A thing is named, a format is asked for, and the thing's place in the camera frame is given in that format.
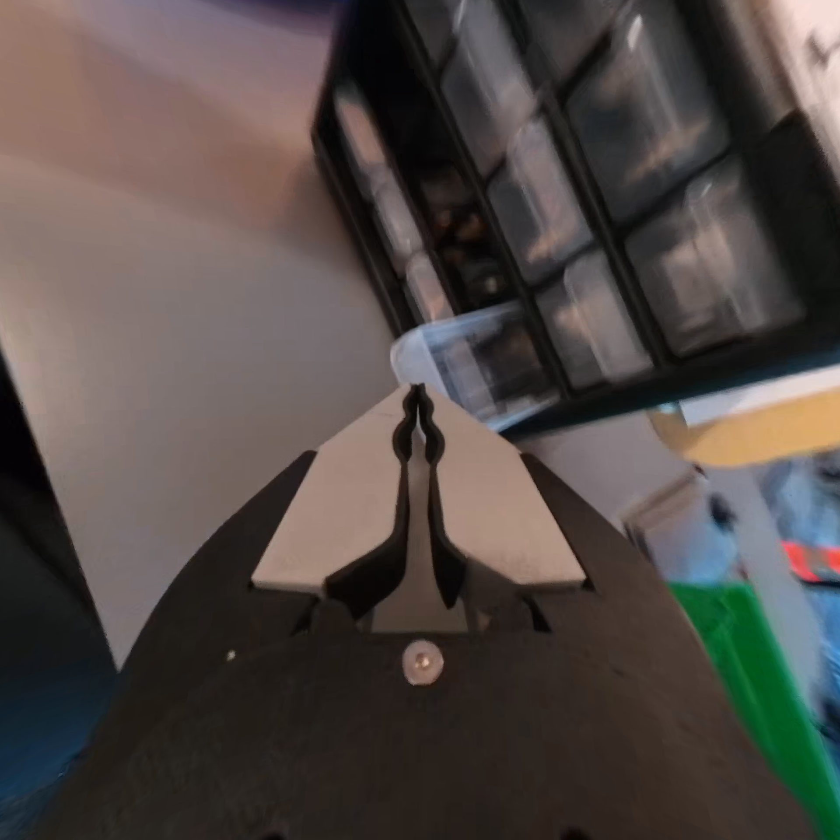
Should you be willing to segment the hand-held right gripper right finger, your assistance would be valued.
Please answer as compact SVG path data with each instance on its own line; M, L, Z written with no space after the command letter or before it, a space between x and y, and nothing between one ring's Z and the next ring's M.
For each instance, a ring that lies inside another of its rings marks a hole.
M585 571L515 445L428 385L422 430L434 578L447 608L582 588Z

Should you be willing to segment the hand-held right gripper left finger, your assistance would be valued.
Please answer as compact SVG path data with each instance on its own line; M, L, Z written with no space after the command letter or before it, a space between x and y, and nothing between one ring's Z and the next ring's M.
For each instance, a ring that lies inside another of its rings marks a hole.
M256 589L341 602L353 618L402 582L417 388L399 386L316 452L268 542Z

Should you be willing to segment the clear plastic drawer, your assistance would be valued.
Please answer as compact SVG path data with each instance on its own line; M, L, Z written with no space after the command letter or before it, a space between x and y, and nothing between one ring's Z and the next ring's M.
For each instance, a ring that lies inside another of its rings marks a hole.
M400 384L428 385L497 432L560 397L515 302L410 330L392 345L391 364Z

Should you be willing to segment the plywood backing board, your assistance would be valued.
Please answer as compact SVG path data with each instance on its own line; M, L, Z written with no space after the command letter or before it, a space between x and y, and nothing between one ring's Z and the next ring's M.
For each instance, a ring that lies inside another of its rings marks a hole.
M758 466L839 448L837 389L689 426L681 415L647 412L667 449L700 467Z

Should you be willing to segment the green plastic bin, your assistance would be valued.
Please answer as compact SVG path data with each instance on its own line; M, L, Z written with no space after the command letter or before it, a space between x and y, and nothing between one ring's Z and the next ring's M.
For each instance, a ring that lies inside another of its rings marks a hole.
M742 725L811 817L839 838L838 780L813 715L747 583L668 583L726 688Z

